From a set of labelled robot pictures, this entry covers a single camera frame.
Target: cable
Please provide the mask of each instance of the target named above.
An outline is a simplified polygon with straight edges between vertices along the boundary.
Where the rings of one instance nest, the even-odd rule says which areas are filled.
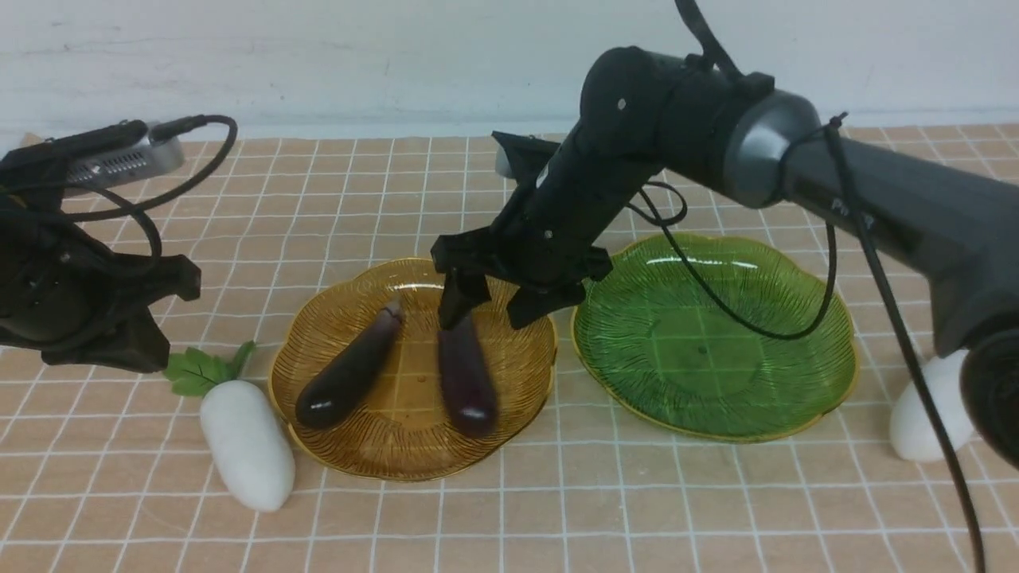
[[[647,213],[641,211],[635,205],[631,204],[627,205],[627,207],[629,207],[630,209],[635,211],[638,215],[643,217],[644,220],[650,222],[651,224],[661,229],[662,233],[665,236],[665,240],[668,241],[669,246],[673,248],[673,251],[675,251],[677,256],[680,257],[680,260],[683,261],[683,264],[687,267],[687,270],[694,277],[694,280],[696,280],[697,283],[700,284],[700,288],[704,291],[704,294],[706,294],[711,299],[711,301],[713,301],[714,304],[719,309],[721,309],[722,312],[728,314],[730,318],[740,323],[743,327],[749,330],[752,330],[762,336],[766,336],[768,338],[774,338],[777,341],[797,341],[805,336],[808,336],[814,330],[816,330],[818,326],[820,326],[821,322],[824,321],[824,317],[827,316],[828,307],[830,307],[832,305],[832,299],[835,297],[835,280],[836,280],[836,275],[838,274],[837,260],[839,251],[836,248],[835,227],[830,223],[825,224],[825,229],[827,231],[827,244],[828,244],[827,281],[824,284],[824,296],[821,298],[821,304],[820,307],[817,309],[817,314],[814,316],[813,321],[806,328],[800,330],[799,332],[793,332],[791,334],[786,334],[782,332],[772,332],[770,330],[767,330],[765,328],[762,328],[760,326],[751,323],[747,319],[737,314],[736,311],[734,311],[729,305],[722,302],[722,300],[718,297],[718,295],[716,295],[714,291],[711,290],[711,287],[708,285],[707,281],[704,280],[704,277],[702,277],[700,273],[697,272],[697,268],[693,265],[693,263],[690,262],[690,259],[687,258],[686,253],[683,252],[683,249],[681,249],[679,244],[676,242],[676,238],[673,237],[673,233],[668,229],[668,227],[681,221],[687,215],[687,201],[683,197],[683,195],[675,187],[668,184],[663,184],[659,181],[649,181],[648,185],[666,189],[672,193],[674,193],[676,196],[678,196],[680,198],[680,201],[683,202],[683,208],[680,210],[680,213],[667,219],[663,218],[661,214],[658,213],[658,209],[655,208],[654,202],[651,201],[651,198],[648,197],[647,193],[644,190],[640,190],[640,195],[644,199],[644,203],[647,204],[648,209],[650,209],[651,215],[648,215]]]
[[[966,518],[966,525],[969,528],[970,542],[973,545],[973,562],[976,567],[976,573],[985,573],[986,556],[984,555],[983,538],[980,535],[980,524],[977,520],[976,508],[973,507],[973,500],[970,497],[969,487],[966,485],[966,477],[963,474],[962,466],[959,464],[959,458],[956,456],[955,449],[952,447],[952,441],[949,438],[948,431],[945,429],[945,424],[937,413],[937,407],[934,405],[934,400],[930,396],[930,388],[927,386],[927,381],[923,376],[923,371],[920,368],[920,361],[916,356],[916,352],[913,350],[913,344],[909,340],[909,332],[906,329],[906,324],[902,319],[902,315],[899,313],[899,305],[896,303],[895,295],[892,292],[892,285],[889,283],[888,276],[884,274],[884,269],[881,266],[881,261],[877,257],[877,248],[874,247],[873,241],[870,238],[870,232],[867,229],[866,222],[863,219],[863,209],[860,206],[860,198],[856,189],[856,179],[853,176],[852,169],[849,168],[849,161],[846,159],[846,152],[842,147],[842,138],[839,135],[839,127],[842,125],[842,117],[843,116],[834,117],[828,122],[824,128],[824,140],[827,143],[828,151],[835,161],[836,170],[839,174],[839,185],[842,188],[843,199],[845,199],[853,218],[853,223],[856,225],[856,231],[860,238],[860,244],[863,247],[863,254],[867,258],[867,264],[870,266],[871,274],[874,275],[874,282],[877,285],[877,291],[881,295],[881,301],[884,303],[884,308],[892,321],[892,328],[895,330],[896,338],[899,342],[899,348],[902,350],[903,358],[906,361],[906,367],[909,369],[909,373],[913,377],[913,382],[916,385],[916,392],[920,396],[920,402],[923,403],[923,409],[927,413],[927,418],[930,419],[930,424],[933,426],[934,433],[937,435],[937,442],[941,445],[942,452],[945,454],[945,460],[948,463],[949,472],[952,474],[952,481],[955,483],[956,493],[959,496],[959,503],[962,505],[962,512]]]
[[[697,7],[696,0],[676,0],[676,7],[679,9],[680,15],[683,18],[684,23],[686,23],[687,29],[690,30],[691,34],[693,34],[701,43],[701,46],[704,48],[704,57],[709,60],[709,63],[713,64],[713,62],[711,62],[712,59],[721,60],[718,64],[722,72],[727,73],[731,80],[733,77],[738,79],[739,70],[729,58],[726,50],[711,34],[707,27],[707,22],[704,21],[704,16]],[[976,509],[973,506],[973,500],[970,497],[969,487],[966,484],[966,477],[963,474],[962,466],[959,464],[959,458],[956,456],[955,449],[952,447],[952,441],[949,438],[948,431],[945,429],[945,424],[942,421],[941,415],[937,413],[937,407],[934,405],[934,400],[930,395],[930,388],[927,386],[927,381],[923,376],[920,361],[916,356],[916,352],[913,350],[913,345],[909,340],[909,332],[906,328],[906,324],[899,312],[899,305],[896,303],[895,295],[892,292],[892,285],[889,283],[888,276],[884,274],[884,269],[882,268],[880,259],[877,256],[877,248],[874,246],[873,241],[870,238],[870,230],[868,229],[863,218],[863,209],[860,205],[861,201],[856,189],[856,178],[853,176],[852,169],[849,167],[849,161],[846,158],[846,152],[845,149],[843,149],[841,135],[839,134],[839,128],[842,126],[842,120],[845,117],[845,113],[840,116],[833,117],[826,125],[821,127],[825,143],[827,144],[828,153],[835,162],[836,171],[839,176],[839,187],[841,188],[843,199],[849,207],[850,216],[853,218],[856,233],[859,237],[860,245],[863,248],[863,254],[867,259],[870,272],[874,276],[874,283],[877,287],[877,291],[880,293],[881,301],[888,311],[889,319],[892,321],[892,328],[895,331],[899,348],[902,351],[903,359],[905,360],[906,366],[913,378],[913,382],[916,385],[917,394],[920,397],[920,402],[923,404],[923,409],[927,414],[927,418],[930,420],[930,424],[934,428],[934,434],[937,436],[937,442],[945,455],[946,463],[949,466],[949,472],[952,474],[952,481],[955,484],[956,493],[959,497],[959,503],[962,506],[963,515],[966,519],[966,525],[969,529],[970,542],[973,546],[973,563],[975,565],[975,573],[986,573],[986,555],[983,545],[983,538],[980,533],[980,524],[977,519]],[[813,137],[813,135],[816,135],[816,132],[808,135],[808,138]],[[644,193],[641,193],[641,195],[647,202],[648,208],[650,208],[652,213],[654,213],[655,219],[657,221],[662,221],[661,217],[657,213],[657,210],[654,209],[654,205],[648,200],[647,195]],[[835,229],[830,223],[826,224],[826,228],[829,251],[828,288],[832,288],[835,283],[835,254],[837,251],[835,249]],[[676,244],[676,240],[673,238],[672,232],[668,231],[668,228],[662,227],[662,230],[665,233],[665,238],[673,246],[673,249],[680,255],[680,258],[683,259],[683,262],[691,271],[691,274],[693,274],[694,278],[696,278],[701,287],[705,289],[705,292],[711,297],[715,304],[717,304],[719,308],[726,311],[726,313],[737,322],[750,327],[750,329],[755,332],[763,333],[759,329],[751,327],[751,325],[745,320],[742,320],[734,312],[732,312],[729,307],[721,304],[714,293],[706,288],[706,283],[702,278],[700,278],[700,275],[694,272],[693,265],[691,265],[687,258],[683,255],[679,246]],[[827,310],[827,299],[825,299],[824,303],[822,303],[822,311]]]
[[[93,222],[93,221],[105,221],[110,219],[118,219],[120,217],[128,216],[133,211],[150,211],[156,207],[161,207],[170,201],[180,197],[181,195],[187,193],[189,191],[195,189],[202,181],[207,179],[209,175],[214,173],[223,161],[226,160],[226,156],[230,153],[230,149],[233,148],[233,144],[237,140],[237,123],[232,117],[227,117],[225,115],[196,115],[193,117],[185,117],[183,119],[178,119],[176,121],[171,121],[160,125],[164,129],[159,134],[153,134],[161,139],[169,139],[171,137],[176,137],[180,134],[184,134],[208,125],[209,123],[220,123],[226,125],[228,132],[226,134],[226,139],[223,140],[223,144],[219,147],[219,151],[216,155],[205,164],[197,173],[192,175],[187,180],[178,185],[177,187],[163,193],[152,199],[148,199],[138,204],[130,204],[128,206],[119,206],[117,209],[107,209],[105,211],[92,211],[88,213],[74,213],[74,214],[64,214],[66,217],[64,220],[82,223],[82,222]],[[23,186],[15,186],[6,190],[2,190],[5,195],[24,193],[28,191],[44,191],[54,188],[68,187],[66,181],[59,183],[44,183],[44,184],[31,184]],[[74,186],[79,189],[87,191],[92,191],[99,193],[98,188],[89,188],[83,186]]]
[[[237,139],[237,123],[233,118],[225,115],[195,115],[183,117],[174,121],[169,121],[167,123],[161,123],[155,126],[152,133],[149,134],[150,139],[153,141],[165,141],[171,138],[175,138],[182,134],[186,134],[199,127],[208,125],[209,123],[221,123],[226,125],[228,128],[226,139],[220,146],[219,151],[216,155],[205,164],[202,169],[197,173],[187,178],[184,183],[179,186],[167,191],[157,197],[143,201],[142,203],[131,203],[113,193],[108,189],[101,187],[94,187],[89,185],[75,185],[74,189],[81,189],[84,191],[90,191],[97,195],[100,195],[110,203],[117,206],[116,209],[107,209],[105,211],[93,211],[87,213],[43,213],[36,211],[11,211],[5,210],[0,211],[2,216],[14,216],[23,217],[40,222],[50,222],[50,223],[77,223],[77,222],[91,222],[91,221],[104,221],[110,219],[118,219],[123,216],[129,216],[138,222],[139,226],[142,227],[142,232],[145,233],[146,241],[149,243],[150,255],[144,265],[141,266],[126,266],[126,265],[111,265],[104,261],[103,259],[97,257],[92,263],[95,266],[101,267],[107,273],[118,278],[129,278],[132,276],[142,276],[150,271],[152,271],[159,264],[160,258],[163,255],[163,243],[162,239],[159,237],[159,229],[156,228],[156,224],[152,221],[146,211],[155,209],[173,201],[174,199],[180,197],[181,195],[187,193],[189,191],[198,187],[202,181],[207,179],[209,175],[214,173],[218,169],[223,161],[226,160],[226,156],[229,154],[230,149],[236,143]],[[40,184],[29,184],[22,186],[15,186],[11,188],[0,189],[0,195],[15,195],[28,192],[38,192],[38,191],[49,191],[53,189],[66,188],[67,183],[64,180],[53,181],[53,183],[40,183]]]

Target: amber glass plate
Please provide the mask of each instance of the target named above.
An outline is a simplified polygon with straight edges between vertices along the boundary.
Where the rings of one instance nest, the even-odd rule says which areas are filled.
[[[824,282],[749,239],[675,233],[711,290],[750,323],[802,331]],[[621,404],[673,430],[732,442],[797,433],[837,408],[859,369],[853,323],[836,295],[819,327],[781,341],[734,321],[708,298],[664,236],[612,257],[573,317],[577,353]]]
[[[514,330],[504,309],[516,287],[490,279],[492,302],[475,309],[474,321],[498,393],[498,427],[484,439],[452,428],[439,394],[436,354],[442,282],[430,260],[399,259],[320,293],[298,314],[269,390],[290,435],[323,465],[393,481],[437,479],[485,459],[541,412],[553,379],[554,325],[545,318]],[[330,430],[299,425],[293,408],[301,390],[397,293],[407,318],[364,405]]]

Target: gold plate rim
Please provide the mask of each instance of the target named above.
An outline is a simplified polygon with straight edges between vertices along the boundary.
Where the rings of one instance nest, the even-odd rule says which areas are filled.
[[[821,287],[825,285],[825,282],[823,280],[821,280],[819,277],[817,277],[813,273],[807,272],[802,266],[800,266],[799,264],[797,264],[796,261],[794,261],[788,255],[786,255],[785,253],[783,253],[780,249],[775,249],[771,245],[768,245],[768,244],[766,244],[766,243],[764,243],[762,241],[758,241],[756,239],[750,239],[748,237],[738,237],[738,236],[713,237],[713,236],[699,235],[699,233],[696,233],[696,232],[686,232],[686,231],[675,231],[675,232],[672,232],[672,235],[673,235],[673,237],[677,237],[677,238],[679,238],[679,237],[686,237],[686,238],[691,238],[691,239],[695,239],[695,240],[699,240],[699,241],[704,241],[704,242],[729,242],[729,243],[740,243],[740,242],[743,242],[743,243],[748,243],[748,244],[751,244],[751,245],[754,245],[754,246],[764,247],[764,248],[766,248],[766,249],[768,249],[770,251],[773,251],[780,257],[782,257],[783,259],[785,259],[789,264],[791,264],[794,268],[796,268],[799,272],[801,272],[803,275],[807,276],[809,279],[816,280]],[[612,253],[610,255],[610,257],[612,259],[614,259],[615,257],[620,257],[620,256],[626,255],[628,252],[630,252],[632,250],[635,250],[637,247],[643,245],[644,243],[658,240],[660,237],[661,237],[660,235],[652,235],[650,237],[645,237],[644,239],[639,239],[637,241],[634,241],[633,243],[631,243],[631,244],[627,245],[626,247],[620,249],[619,251]],[[813,418],[811,418],[810,420],[807,420],[806,422],[800,424],[799,426],[796,426],[795,428],[792,428],[792,429],[789,429],[789,430],[786,430],[786,431],[783,431],[783,432],[776,432],[776,433],[766,433],[766,434],[759,434],[759,435],[755,435],[755,436],[745,436],[745,437],[733,437],[733,436],[728,436],[728,435],[715,435],[715,434],[708,433],[708,432],[699,432],[699,431],[696,431],[696,430],[691,430],[691,429],[683,428],[683,427],[680,427],[680,426],[674,426],[672,424],[668,424],[668,423],[665,423],[665,422],[663,422],[661,420],[652,418],[652,417],[648,416],[647,414],[644,414],[643,412],[638,411],[636,408],[634,408],[633,406],[631,406],[626,400],[624,400],[621,396],[619,396],[615,392],[612,392],[611,387],[609,386],[608,382],[604,379],[603,375],[601,375],[598,372],[598,370],[595,369],[594,366],[592,366],[588,362],[588,359],[587,359],[586,355],[583,352],[581,352],[580,346],[577,344],[577,315],[580,313],[580,308],[581,308],[582,305],[575,306],[574,309],[573,309],[573,312],[570,313],[570,342],[573,344],[574,352],[577,353],[577,357],[580,359],[581,364],[584,365],[584,369],[587,370],[588,374],[590,374],[591,377],[594,378],[594,380],[598,382],[598,385],[600,385],[605,390],[605,393],[608,394],[612,398],[612,400],[614,400],[620,406],[623,406],[625,409],[627,409],[628,411],[630,411],[632,414],[634,414],[638,418],[641,418],[642,420],[650,422],[651,424],[653,424],[655,426],[658,426],[660,428],[664,428],[664,429],[674,431],[674,432],[676,432],[678,434],[686,435],[686,436],[689,436],[689,437],[696,437],[696,438],[701,438],[701,439],[709,439],[709,440],[712,440],[712,441],[718,441],[718,442],[722,442],[722,444],[737,444],[737,445],[763,444],[763,442],[766,442],[766,441],[774,441],[776,439],[783,439],[783,438],[789,437],[791,435],[796,435],[798,433],[801,433],[801,432],[809,429],[810,427],[812,427],[815,424],[817,424],[818,422],[820,422],[821,419],[823,419],[825,416],[827,416],[833,411],[837,410],[840,406],[842,406],[843,404],[845,404],[846,400],[850,396],[852,396],[853,392],[856,389],[857,383],[859,382],[859,379],[860,379],[860,349],[858,347],[859,341],[857,340],[856,326],[853,324],[853,320],[852,320],[852,316],[853,315],[850,314],[849,308],[846,306],[846,302],[842,299],[841,296],[839,296],[838,293],[834,293],[834,296],[832,297],[832,302],[835,303],[835,304],[837,304],[837,305],[839,305],[842,308],[843,312],[845,312],[846,315],[850,317],[850,320],[849,320],[849,334],[850,334],[849,340],[850,340],[850,347],[853,350],[853,364],[854,364],[853,378],[850,380],[849,384],[847,384],[846,392],[844,392],[842,394],[842,396],[840,396],[839,399],[836,400],[833,403],[833,405],[832,405],[830,408],[828,408],[828,409],[826,409],[824,411],[818,412],[816,415],[814,415]]]
[[[360,478],[365,478],[365,479],[373,479],[373,480],[377,480],[377,481],[390,481],[390,482],[394,482],[394,483],[424,483],[424,482],[429,482],[429,481],[437,481],[439,479],[444,479],[444,478],[447,478],[447,477],[451,477],[453,475],[457,475],[459,473],[467,471],[467,470],[473,468],[474,466],[480,464],[481,462],[484,462],[485,460],[487,460],[488,458],[490,458],[493,454],[495,454],[500,449],[502,449],[503,447],[505,447],[506,444],[508,444],[514,438],[516,438],[518,435],[520,435],[521,432],[523,432],[528,427],[530,427],[534,423],[534,420],[536,420],[538,418],[538,416],[540,416],[545,411],[545,406],[548,404],[548,399],[549,399],[549,397],[551,397],[552,392],[554,390],[554,387],[555,387],[555,365],[556,365],[556,360],[558,359],[558,351],[559,351],[558,328],[555,325],[555,321],[552,320],[551,317],[549,317],[547,315],[541,317],[539,319],[539,321],[545,321],[550,326],[550,328],[551,328],[552,348],[551,348],[551,359],[549,360],[549,367],[548,367],[548,382],[545,384],[545,387],[544,387],[544,390],[542,393],[542,397],[541,397],[540,402],[537,403],[537,408],[535,408],[534,415],[532,415],[530,418],[528,418],[526,422],[524,422],[523,424],[521,424],[520,428],[518,428],[517,431],[515,431],[512,434],[509,434],[507,437],[505,437],[502,441],[498,442],[497,445],[489,448],[488,452],[486,452],[485,455],[478,457],[477,459],[473,460],[471,463],[465,465],[464,467],[454,469],[452,471],[441,472],[441,473],[439,473],[437,475],[430,475],[430,476],[427,476],[427,477],[399,477],[399,476],[378,475],[378,474],[372,474],[372,473],[367,473],[367,472],[358,472],[358,471],[353,471],[353,470],[351,470],[348,468],[341,467],[338,464],[334,464],[334,463],[330,462],[329,460],[326,460],[326,459],[322,458],[321,456],[319,456],[318,454],[316,454],[315,452],[313,452],[304,442],[304,440],[301,438],[300,434],[298,433],[297,429],[293,427],[293,424],[290,423],[290,421],[286,418],[286,415],[283,414],[283,410],[282,410],[282,408],[279,405],[278,398],[276,397],[276,390],[275,390],[276,384],[273,383],[274,377],[276,376],[276,364],[280,360],[280,355],[282,354],[283,350],[286,348],[286,345],[289,343],[291,336],[293,335],[293,327],[294,327],[294,325],[298,322],[298,317],[300,317],[305,312],[305,310],[313,302],[315,302],[316,300],[318,300],[320,297],[327,296],[328,293],[330,291],[333,291],[334,289],[339,289],[339,288],[342,288],[344,285],[350,285],[350,284],[353,284],[355,282],[358,282],[359,280],[363,280],[364,277],[369,272],[372,272],[372,271],[378,269],[379,267],[387,266],[387,265],[393,265],[393,264],[399,264],[399,263],[429,263],[429,264],[431,264],[431,262],[432,261],[430,259],[426,259],[424,257],[403,257],[403,258],[398,258],[398,259],[389,259],[387,261],[378,263],[376,265],[372,265],[372,266],[366,268],[365,270],[359,272],[353,278],[336,282],[336,283],[330,285],[329,288],[324,289],[324,290],[320,291],[319,293],[315,294],[314,297],[312,297],[307,302],[305,302],[305,304],[301,306],[301,309],[298,310],[297,313],[294,313],[293,320],[290,321],[290,324],[286,328],[286,335],[283,337],[283,343],[279,346],[279,349],[276,351],[276,353],[275,353],[275,355],[273,357],[272,365],[271,365],[271,367],[269,369],[269,376],[268,376],[268,379],[267,379],[267,382],[266,382],[266,385],[268,387],[266,389],[268,390],[269,401],[272,404],[273,411],[276,413],[276,416],[277,416],[277,418],[279,418],[279,421],[283,424],[283,426],[285,426],[286,432],[290,436],[290,440],[293,444],[296,444],[298,446],[298,448],[300,448],[305,454],[307,454],[308,456],[310,456],[313,460],[315,460],[316,462],[318,462],[320,465],[322,465],[322,466],[324,466],[326,468],[329,468],[331,470],[337,471],[339,473],[342,473],[344,475],[348,475],[348,476],[352,476],[352,477],[360,477]]]

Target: radish leaf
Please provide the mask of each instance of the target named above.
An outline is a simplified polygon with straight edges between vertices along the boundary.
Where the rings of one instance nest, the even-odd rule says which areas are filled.
[[[247,343],[240,345],[236,354],[233,355],[233,359],[230,360],[230,379],[235,380],[240,377],[240,373],[245,369],[245,364],[248,363],[248,359],[251,358],[253,352],[255,352],[255,341],[248,341]]]
[[[210,356],[190,348],[182,353],[170,355],[163,375],[172,382],[170,389],[173,394],[201,398],[216,384],[234,379],[232,368],[236,360],[237,357],[234,357],[231,364],[227,364],[218,356]]]

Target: white wall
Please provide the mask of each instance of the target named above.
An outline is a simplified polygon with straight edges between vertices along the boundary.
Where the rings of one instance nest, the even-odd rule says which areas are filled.
[[[1015,0],[700,3],[744,71],[822,112],[1019,119]],[[565,129],[603,50],[699,51],[669,0],[34,0],[2,21],[8,134],[194,113],[243,135]]]

